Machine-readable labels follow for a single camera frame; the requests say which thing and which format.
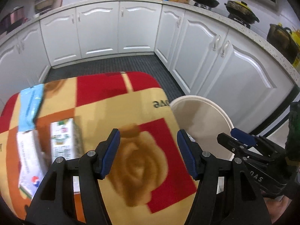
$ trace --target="red and blue logo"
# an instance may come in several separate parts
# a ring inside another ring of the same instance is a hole
[[[40,180],[39,180],[39,178],[37,177],[37,176],[33,176],[32,177],[32,179],[31,179],[31,182],[32,182],[32,184],[35,186],[35,187],[39,187],[39,185],[40,185]]]

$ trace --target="table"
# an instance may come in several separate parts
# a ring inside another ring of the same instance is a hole
[[[18,189],[20,161],[16,134],[20,95],[13,95],[0,117],[0,194],[25,219],[30,199]],[[42,151],[50,155],[50,123],[74,118],[83,149],[94,150],[113,128],[121,143],[110,174],[99,180],[112,223],[184,224],[197,183],[188,175],[176,134],[179,127],[164,91],[146,73],[109,73],[46,83],[36,119]],[[84,220],[80,194],[77,218]]]

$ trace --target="metal screw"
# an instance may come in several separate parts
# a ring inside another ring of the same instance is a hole
[[[94,156],[95,154],[96,154],[95,151],[89,151],[89,152],[88,152],[88,156],[89,156],[89,157],[92,157],[92,156]]]
[[[62,157],[58,157],[58,158],[56,158],[55,161],[56,161],[57,163],[61,163],[63,160],[64,160],[64,159],[63,159]]]
[[[241,164],[241,163],[242,163],[242,160],[239,159],[238,157],[237,157],[237,158],[234,158],[234,161],[235,161],[236,163],[238,163],[238,164]]]
[[[204,157],[209,157],[209,156],[210,156],[210,153],[209,153],[208,151],[204,151],[204,152],[202,152],[202,155],[203,155]]]

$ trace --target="green object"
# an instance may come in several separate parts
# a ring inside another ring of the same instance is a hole
[[[291,103],[285,150],[289,160],[300,162],[300,102]]]

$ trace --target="white box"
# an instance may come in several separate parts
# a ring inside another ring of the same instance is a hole
[[[52,163],[57,157],[66,160],[79,158],[83,154],[80,130],[72,118],[51,123]],[[74,193],[79,193],[79,178],[73,177]]]
[[[32,199],[47,172],[37,130],[18,132],[17,143],[21,161],[18,188]]]

